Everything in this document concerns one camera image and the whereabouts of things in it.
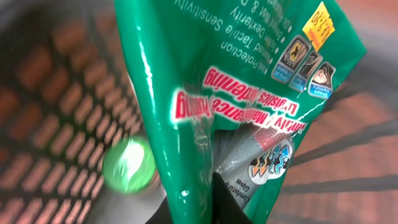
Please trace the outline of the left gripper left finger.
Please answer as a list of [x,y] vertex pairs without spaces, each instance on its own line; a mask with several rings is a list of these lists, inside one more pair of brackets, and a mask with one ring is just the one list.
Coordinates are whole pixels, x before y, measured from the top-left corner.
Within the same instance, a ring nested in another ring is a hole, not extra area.
[[149,218],[146,224],[173,224],[167,198],[164,198],[157,211]]

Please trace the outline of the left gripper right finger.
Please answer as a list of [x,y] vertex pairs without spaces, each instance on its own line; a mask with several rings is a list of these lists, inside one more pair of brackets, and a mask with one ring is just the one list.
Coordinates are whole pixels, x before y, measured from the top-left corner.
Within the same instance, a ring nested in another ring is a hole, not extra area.
[[213,173],[212,224],[252,224],[239,208],[222,177]]

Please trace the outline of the green lid jar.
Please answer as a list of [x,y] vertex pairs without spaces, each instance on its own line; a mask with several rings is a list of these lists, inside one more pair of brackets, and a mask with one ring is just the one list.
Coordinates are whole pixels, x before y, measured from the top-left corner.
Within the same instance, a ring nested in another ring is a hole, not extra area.
[[156,164],[147,138],[130,136],[113,145],[103,159],[104,182],[121,194],[136,194],[152,181]]

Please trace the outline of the green 3M gloves package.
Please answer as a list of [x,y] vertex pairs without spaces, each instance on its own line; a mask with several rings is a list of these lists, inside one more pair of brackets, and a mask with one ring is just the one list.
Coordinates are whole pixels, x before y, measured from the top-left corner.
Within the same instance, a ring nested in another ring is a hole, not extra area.
[[366,49],[333,0],[120,0],[121,46],[174,223],[218,173],[265,223],[293,156]]

